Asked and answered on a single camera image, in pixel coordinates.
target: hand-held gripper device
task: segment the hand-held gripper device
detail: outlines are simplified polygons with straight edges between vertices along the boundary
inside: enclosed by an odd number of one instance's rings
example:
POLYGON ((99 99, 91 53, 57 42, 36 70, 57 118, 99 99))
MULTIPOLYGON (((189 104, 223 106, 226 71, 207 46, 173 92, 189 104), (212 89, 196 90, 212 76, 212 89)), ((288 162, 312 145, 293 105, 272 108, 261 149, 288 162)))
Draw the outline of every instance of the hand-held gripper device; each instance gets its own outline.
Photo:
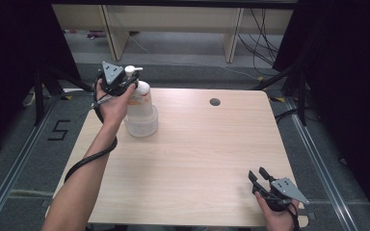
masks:
MULTIPOLYGON (((113 96, 120 96, 124 94, 131 84, 135 84, 137 87, 138 78, 140 77, 139 71, 137 70, 142 70, 142 68, 137 68, 132 65, 129 65, 126 68, 122 68, 122 66, 117 66, 103 62, 103 70, 99 70, 98 75, 96 76, 94 81, 93 103, 92 103, 92 108, 95 110, 95 113, 97 114, 101 122, 103 122, 103 116, 101 115, 99 106, 102 103, 107 102, 107 100, 111 99, 113 96), (96 89, 97 82, 99 79, 102 79, 101 88, 105 91, 106 94, 102 95, 100 98, 97 98, 96 89)), ((103 155, 110 153, 112 150, 116 148, 117 143, 118 143, 117 138, 115 138, 110 147, 76 163, 67 172, 65 181, 67 181, 71 174, 73 174, 73 172, 75 172, 78 168, 82 167, 83 165, 93 160, 98 159, 103 155)))
POLYGON ((113 96, 120 96, 125 93, 131 84, 138 86, 141 67, 128 65, 126 68, 103 62, 103 71, 100 72, 102 78, 101 88, 104 92, 113 96))
POLYGON ((259 173, 265 180, 269 181, 270 191, 268 192, 265 188, 263 188, 263 186, 257 183, 257 177, 250 170, 249 179, 253 183, 253 189, 251 192, 253 194, 259 192, 260 195, 266 200, 271 210, 275 212, 287 211, 293 219, 294 230, 300 230, 298 220, 299 216, 297 213, 298 211, 297 208, 292 204, 292 199, 296 199, 304 204, 309 204, 309 201, 289 178, 284 177, 282 179, 275 179, 275 177, 271 176, 263 167, 260 167, 259 173), (293 205, 294 209, 296 210, 295 214, 288 208, 290 204, 293 205))

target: floor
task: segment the floor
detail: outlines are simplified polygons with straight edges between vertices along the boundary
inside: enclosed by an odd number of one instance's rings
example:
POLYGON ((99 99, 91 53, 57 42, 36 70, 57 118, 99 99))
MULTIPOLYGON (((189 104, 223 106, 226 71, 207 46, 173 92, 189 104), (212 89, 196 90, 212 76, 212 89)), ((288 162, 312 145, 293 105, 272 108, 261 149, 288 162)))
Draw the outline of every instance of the floor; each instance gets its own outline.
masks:
MULTIPOLYGON (((235 58, 232 64, 225 62, 225 54, 222 48, 222 41, 220 35, 213 34, 195 34, 195 33, 133 33, 131 38, 125 47, 122 59, 118 62, 113 61, 110 53, 110 48, 106 38, 87 38, 85 31, 76 31, 75 33, 66 32, 65 37, 72 51, 73 58, 78 64, 101 64, 103 61, 112 64, 132 64, 132 65, 164 65, 167 68, 169 66, 209 66, 212 71, 235 71, 235 68, 242 71, 242 75, 251 76, 251 73, 245 71, 244 67, 256 68, 271 68, 271 65, 258 58, 254 58, 252 53, 238 40, 238 44, 235 50, 235 58)), ((246 41, 251 47, 255 47, 255 43, 249 37, 249 35, 241 35, 242 39, 246 41)), ((279 47, 282 37, 272 36, 268 37, 268 40, 274 47, 279 47)), ((266 47, 257 46, 257 51, 266 57, 269 61, 272 60, 272 56, 266 47)), ((76 114, 81 115, 87 110, 86 106, 82 106, 82 111, 76 114)), ((62 101, 61 107, 55 109, 53 117, 56 118, 56 114, 64 111, 67 107, 67 102, 62 101)), ((285 107, 273 107, 275 115, 283 113, 285 107)), ((27 109, 22 111, 19 115, 21 117, 33 118, 33 110, 27 109)), ((370 230, 370 205, 364 198, 362 190, 357 186, 354 178, 345 167, 337 162, 337 150, 335 150, 333 144, 329 140, 327 131, 322 129, 318 122, 314 122, 311 119, 316 119, 317 115, 313 112, 307 114, 309 126, 305 128, 307 131, 300 132, 303 129, 298 125, 297 121, 282 120, 279 124, 279 131, 282 136, 288 136, 289 141, 285 141, 285 147, 288 153, 292 153, 289 156, 292 168, 295 175, 297 176, 298 182, 304 182, 303 190, 308 192, 308 197, 312 198, 311 203, 314 207, 308 206, 309 215, 312 225, 306 227, 304 230, 370 230), (291 128, 297 127, 295 133, 291 132, 291 128), (310 134, 314 141, 317 141, 317 146, 311 145, 311 143, 304 143, 303 136, 310 134), (320 159, 319 153, 323 153, 324 157, 320 159), (303 166, 302 158, 306 158, 306 166, 303 166), (316 163, 326 165, 323 170, 314 167, 316 163), (330 193, 323 190, 323 184, 329 181, 335 182, 334 186, 338 188, 338 194, 335 194, 335 190, 332 189, 330 193), (340 216, 339 209, 331 207, 332 198, 342 200, 347 207, 351 209, 349 217, 340 216), (354 219, 357 224, 357 228, 351 225, 351 219, 354 219), (330 222, 321 222, 321 220, 330 220, 330 222)), ((16 137, 17 142, 13 142, 10 146, 3 146, 3 149, 9 153, 7 156, 0 156, 0 184, 7 176, 7 172, 13 167, 13 162, 16 162, 15 152, 21 151, 22 144, 27 142, 28 134, 35 132, 33 127, 30 126, 34 121, 21 119, 22 124, 16 124, 10 128, 7 136, 3 139, 12 139, 11 134, 21 134, 16 137)), ((77 119, 77 123, 83 123, 83 118, 77 119)), ((70 132, 70 134, 78 135, 78 131, 70 132)), ((73 143, 65 142, 64 149, 71 149, 73 143)), ((44 213, 47 205, 52 196, 53 186, 47 184, 44 181, 36 179, 34 177, 37 174, 42 174, 47 168, 58 166, 58 171, 62 170, 62 165, 57 164, 64 162, 67 156, 61 156, 59 153, 53 154, 53 159, 50 159, 50 165, 42 164, 40 159, 35 156, 31 156, 28 160, 28 165, 33 164, 33 167, 21 167, 19 170, 22 171, 21 177, 16 184, 17 189, 22 189, 22 185, 33 184, 35 187, 28 192, 22 190, 12 190, 9 200, 5 207, 2 208, 0 216, 0 230, 6 230, 11 225, 16 227, 15 230, 30 230, 28 222, 36 223, 39 225, 42 223, 42 218, 39 220, 32 220, 28 217, 27 212, 16 213, 15 217, 7 215, 13 215, 11 211, 13 208, 22 208, 23 211, 33 211, 34 213, 44 213)))

